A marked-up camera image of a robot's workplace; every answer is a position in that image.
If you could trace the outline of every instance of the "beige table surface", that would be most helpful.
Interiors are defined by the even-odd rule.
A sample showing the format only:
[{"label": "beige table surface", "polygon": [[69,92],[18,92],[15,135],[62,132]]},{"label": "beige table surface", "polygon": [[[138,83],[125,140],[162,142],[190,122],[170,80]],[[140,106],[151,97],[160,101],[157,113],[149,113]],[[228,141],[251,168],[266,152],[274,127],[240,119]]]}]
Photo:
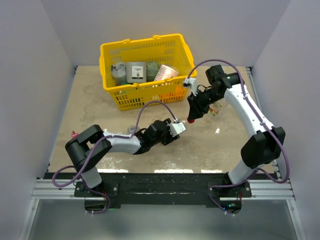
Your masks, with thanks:
[{"label": "beige table surface", "polygon": [[[205,75],[207,68],[199,67],[196,77],[197,82],[205,86],[208,85]],[[223,69],[228,74],[234,72],[231,67]],[[250,95],[254,98],[246,68],[239,69]],[[187,119],[189,113],[187,98],[168,103],[168,106],[180,120]],[[127,134],[128,127],[136,124],[139,111],[140,108],[118,110],[111,96],[103,89],[99,67],[79,66],[74,76],[49,171],[55,172],[72,164],[65,150],[65,144],[71,139],[72,131],[81,133],[91,125],[98,124],[108,132]],[[139,127],[147,128],[155,120],[164,120],[168,117],[171,115],[162,105],[147,107],[143,111]],[[109,153],[97,164],[97,168],[101,172],[153,173],[175,170],[225,173],[238,163],[241,157],[240,150],[247,142],[248,136],[230,105],[226,106],[217,117],[207,114],[193,124],[186,124],[187,131],[180,135],[180,139],[167,146],[158,144],[142,155]],[[271,165],[265,169],[273,173]]]}]

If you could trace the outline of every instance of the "yellow plastic basket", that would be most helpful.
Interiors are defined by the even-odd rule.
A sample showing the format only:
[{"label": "yellow plastic basket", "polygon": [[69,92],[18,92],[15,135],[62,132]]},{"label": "yellow plastic basket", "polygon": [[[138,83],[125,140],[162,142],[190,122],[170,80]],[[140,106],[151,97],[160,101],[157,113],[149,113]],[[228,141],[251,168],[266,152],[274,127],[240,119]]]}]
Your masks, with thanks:
[{"label": "yellow plastic basket", "polygon": [[[195,66],[188,45],[181,34],[154,35],[152,38],[104,43],[100,47],[100,73],[104,90],[111,94],[120,110],[140,108],[158,100],[163,103],[181,101],[187,94],[184,79]],[[162,81],[116,86],[111,65],[117,62],[156,61],[179,70],[179,76]]]}]

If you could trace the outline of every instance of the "wire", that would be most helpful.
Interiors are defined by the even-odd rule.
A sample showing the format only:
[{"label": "wire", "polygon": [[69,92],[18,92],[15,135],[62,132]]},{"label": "wire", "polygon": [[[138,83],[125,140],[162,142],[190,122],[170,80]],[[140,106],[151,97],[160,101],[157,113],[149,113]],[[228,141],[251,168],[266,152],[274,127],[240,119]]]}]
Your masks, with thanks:
[{"label": "wire", "polygon": [[86,183],[84,180],[82,180],[82,182],[83,182],[84,186],[86,187],[86,189],[87,189],[88,191],[90,191],[90,192],[92,192],[92,193],[94,193],[94,194],[101,195],[101,196],[103,196],[103,198],[105,198],[105,200],[106,200],[104,209],[102,209],[101,211],[87,211],[87,212],[88,212],[88,213],[91,213],[91,214],[93,214],[93,215],[105,213],[105,212],[110,208],[110,206],[111,206],[110,197],[109,197],[107,194],[105,194],[104,192],[99,192],[99,191],[95,191],[95,190],[91,189],[90,187],[88,187],[87,183]]},{"label": "wire", "polygon": [[[268,126],[266,125],[266,123],[264,122],[264,120],[262,119],[262,117],[260,116],[260,114],[257,112],[257,110],[255,109],[255,107],[253,106],[253,104],[250,102],[250,100],[248,99],[248,96],[246,95],[246,91],[245,91],[245,81],[244,79],[242,78],[241,76],[241,73],[239,71],[239,69],[233,65],[231,62],[228,62],[226,60],[222,60],[222,59],[208,59],[208,60],[204,60],[200,63],[198,63],[188,74],[187,78],[190,78],[191,74],[194,72],[194,70],[199,67],[200,65],[202,64],[205,64],[205,63],[208,63],[208,62],[222,62],[222,63],[225,63],[225,64],[228,64],[229,66],[231,66],[235,71],[236,73],[238,74],[239,76],[239,79],[240,79],[240,84],[241,84],[241,90],[242,90],[242,94],[243,94],[243,97],[244,99],[246,100],[247,104],[249,105],[249,107],[251,108],[251,110],[254,112],[254,114],[256,115],[256,117],[259,119],[260,121],[260,124],[268,131],[268,133],[272,136],[272,138],[275,140],[275,142],[277,143],[277,145],[279,146],[279,148],[281,149],[282,151],[282,154],[283,154],[283,157],[284,157],[284,161],[285,161],[285,168],[286,168],[286,173],[285,173],[285,177],[284,179],[282,180],[277,180],[275,178],[273,178],[268,172],[266,172],[264,169],[262,168],[257,168],[257,170],[259,171],[262,171],[270,180],[272,180],[273,182],[275,183],[278,183],[278,184],[283,184],[285,182],[287,182],[287,180],[289,179],[289,175],[290,175],[290,165],[289,165],[289,159],[288,159],[288,155],[287,155],[287,152],[286,150],[284,149],[284,146],[281,144],[281,142],[279,141],[279,139],[276,137],[276,135],[268,128]],[[244,183],[243,181],[241,183],[236,183],[236,184],[231,184],[231,185],[215,185],[215,186],[210,186],[209,188],[233,188],[233,187],[236,187],[238,185],[241,185]],[[217,203],[217,201],[215,201],[209,194],[209,197],[210,199],[223,211],[225,211],[225,209],[223,209],[223,207]]]},{"label": "wire", "polygon": [[141,108],[141,110],[140,110],[140,112],[139,112],[139,115],[138,115],[138,118],[137,118],[137,120],[136,120],[136,124],[135,124],[134,131],[133,131],[133,133],[131,134],[130,138],[132,138],[132,137],[135,135],[135,133],[136,133],[136,131],[137,131],[137,129],[138,129],[138,125],[139,125],[139,121],[140,121],[140,117],[141,117],[142,112],[143,112],[144,109],[145,109],[148,105],[150,105],[150,104],[162,104],[162,105],[165,106],[165,108],[170,112],[170,114],[171,114],[172,117],[173,117],[173,120],[176,120],[176,119],[177,119],[176,116],[174,115],[174,113],[171,111],[171,109],[170,109],[165,103],[163,103],[162,101],[158,101],[158,100],[149,101],[149,102],[147,102],[147,103]]},{"label": "wire", "polygon": [[204,87],[204,89],[209,89],[210,88],[210,86],[204,86],[202,84],[199,84],[198,87],[196,88],[197,91],[199,90],[200,86]]}]

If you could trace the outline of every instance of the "white wall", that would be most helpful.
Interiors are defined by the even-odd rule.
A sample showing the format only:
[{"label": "white wall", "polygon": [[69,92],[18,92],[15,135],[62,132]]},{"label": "white wall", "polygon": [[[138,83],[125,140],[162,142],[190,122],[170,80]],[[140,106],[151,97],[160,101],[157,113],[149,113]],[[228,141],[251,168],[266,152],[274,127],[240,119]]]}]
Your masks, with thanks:
[{"label": "white wall", "polygon": [[73,66],[40,0],[0,2],[0,238],[19,237],[62,117]]},{"label": "white wall", "polygon": [[253,66],[290,0],[42,0],[76,65],[98,65],[100,45],[181,33],[195,63]]},{"label": "white wall", "polygon": [[263,112],[286,131],[291,182],[308,239],[319,239],[320,1],[292,0],[253,67]]}]

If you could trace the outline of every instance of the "purple cable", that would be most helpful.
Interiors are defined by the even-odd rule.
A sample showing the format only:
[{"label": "purple cable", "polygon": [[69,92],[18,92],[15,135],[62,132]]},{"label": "purple cable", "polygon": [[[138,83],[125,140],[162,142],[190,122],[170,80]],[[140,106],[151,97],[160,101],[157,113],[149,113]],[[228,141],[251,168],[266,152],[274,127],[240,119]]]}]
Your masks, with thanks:
[{"label": "purple cable", "polygon": [[[109,138],[112,138],[113,136],[112,135],[108,135],[108,136],[103,136],[102,138],[100,138],[96,143],[95,145],[93,146],[93,148],[91,148],[90,152],[89,152],[89,155],[88,157],[86,158],[86,160],[84,161],[84,164],[82,166],[82,168],[79,170],[79,172],[68,182],[64,183],[64,184],[58,184],[56,182],[56,178],[58,176],[59,173],[61,173],[63,170],[65,169],[74,169],[75,167],[72,166],[72,165],[69,165],[69,166],[65,166],[63,168],[60,168],[58,171],[56,171],[53,176],[52,176],[52,184],[57,187],[57,188],[64,188],[66,186],[69,186],[70,184],[72,184],[75,180],[77,180],[81,174],[84,172],[85,168],[87,167],[88,163],[89,163],[89,160],[91,159],[91,156],[92,154],[94,153],[95,149],[97,148],[97,146],[105,139],[109,139]],[[121,136],[121,135],[114,135],[114,137],[118,137],[118,138],[121,138],[121,139],[129,139],[130,137],[128,136]]]},{"label": "purple cable", "polygon": [[242,89],[242,94],[243,97],[245,98],[246,102],[248,103],[249,107],[251,108],[251,110],[254,112],[254,114],[256,115],[256,117],[259,119],[260,123],[262,124],[262,126],[268,131],[268,133],[273,137],[273,139],[275,140],[275,142],[278,144],[279,148],[282,151],[283,157],[284,157],[284,161],[285,161],[285,168],[286,168],[286,173],[285,173],[285,177],[283,180],[277,180],[274,179],[269,173],[267,173],[264,169],[258,168],[257,170],[262,171],[264,174],[266,174],[266,176],[274,181],[275,183],[278,184],[283,184],[285,183],[288,179],[289,179],[289,175],[290,175],[290,166],[289,166],[289,160],[288,160],[288,155],[286,150],[284,149],[284,146],[281,144],[281,142],[279,141],[279,139],[276,137],[276,135],[267,127],[267,125],[264,123],[264,120],[262,119],[262,117],[259,115],[259,113],[257,112],[257,110],[254,108],[254,106],[252,105],[252,103],[249,101],[246,92],[245,92],[245,81],[241,76],[240,71],[238,70],[238,68],[233,65],[231,62],[228,62],[226,60],[222,60],[222,59],[208,59],[208,60],[204,60],[200,63],[198,63],[188,74],[187,78],[190,78],[191,74],[193,73],[193,71],[199,67],[200,65],[207,63],[207,62],[222,62],[225,64],[228,64],[229,66],[231,66],[232,68],[234,68],[234,70],[236,71],[236,73],[239,75],[240,78],[240,84],[241,84],[241,89]]},{"label": "purple cable", "polygon": [[[283,145],[281,144],[281,142],[278,140],[278,138],[276,137],[276,135],[268,128],[268,126],[265,124],[264,120],[262,119],[262,117],[259,115],[259,113],[257,112],[257,110],[254,108],[254,106],[252,105],[252,103],[249,101],[248,96],[246,95],[246,91],[245,91],[245,81],[241,76],[240,71],[238,70],[238,68],[233,65],[231,62],[228,62],[226,60],[223,59],[208,59],[208,60],[204,60],[200,63],[198,63],[188,74],[187,78],[190,78],[191,74],[194,72],[194,70],[199,67],[202,64],[208,63],[208,62],[222,62],[225,64],[228,64],[229,66],[231,66],[232,68],[234,68],[234,70],[236,71],[236,73],[238,74],[239,78],[240,78],[240,84],[241,84],[241,89],[242,89],[242,94],[244,99],[246,100],[246,102],[248,103],[249,107],[251,108],[251,110],[254,112],[254,114],[256,115],[256,117],[259,119],[260,123],[262,124],[262,126],[268,131],[268,133],[273,137],[273,139],[275,140],[275,142],[278,144],[279,148],[282,151],[283,157],[284,157],[284,161],[285,161],[285,168],[286,168],[286,173],[285,173],[285,178],[283,180],[277,180],[274,179],[269,173],[267,173],[264,169],[262,168],[257,168],[258,171],[262,171],[270,180],[272,180],[275,183],[278,184],[283,184],[285,182],[287,182],[287,180],[289,179],[289,175],[290,175],[290,166],[289,166],[289,160],[288,160],[288,155],[286,150],[284,149]],[[248,179],[250,177],[252,177],[254,174],[256,174],[257,171],[254,171],[253,174],[251,174]],[[238,185],[241,185],[243,183],[245,183],[246,180],[240,182],[240,183],[235,183],[235,184],[231,184],[231,185],[213,185],[210,186],[210,188],[233,188],[236,187]],[[228,214],[232,214],[231,212],[225,210],[219,203],[217,203],[217,201],[215,201],[209,194],[209,198],[215,203],[215,205],[217,205],[222,211],[225,211]]]},{"label": "purple cable", "polygon": [[147,102],[147,103],[143,106],[143,108],[141,108],[141,110],[140,110],[140,112],[139,112],[139,115],[138,115],[138,118],[136,119],[136,124],[135,124],[134,131],[133,131],[133,133],[131,134],[130,138],[132,138],[132,137],[135,135],[135,133],[136,133],[136,131],[137,131],[137,129],[138,129],[140,117],[141,117],[141,114],[142,114],[143,110],[144,110],[148,105],[150,105],[150,104],[162,104],[163,106],[166,107],[166,109],[168,109],[168,111],[170,112],[170,114],[171,114],[172,117],[173,117],[173,120],[177,119],[176,116],[174,115],[174,113],[171,111],[171,109],[170,109],[165,103],[163,103],[162,101],[158,101],[158,100],[149,101],[149,102]]},{"label": "purple cable", "polygon": [[91,213],[91,214],[93,214],[93,215],[105,213],[105,212],[110,208],[110,206],[111,206],[110,197],[109,197],[107,194],[104,194],[104,193],[102,193],[102,192],[95,191],[95,190],[91,189],[90,187],[88,187],[87,183],[86,183],[84,180],[82,180],[82,182],[83,182],[83,184],[84,184],[84,186],[86,187],[87,190],[89,190],[90,192],[92,192],[92,193],[94,193],[94,194],[98,194],[98,195],[101,195],[101,196],[105,197],[105,198],[107,199],[107,201],[108,201],[108,205],[105,206],[104,209],[102,209],[101,211],[92,211],[92,212],[87,211],[87,212],[88,212],[88,213]]}]

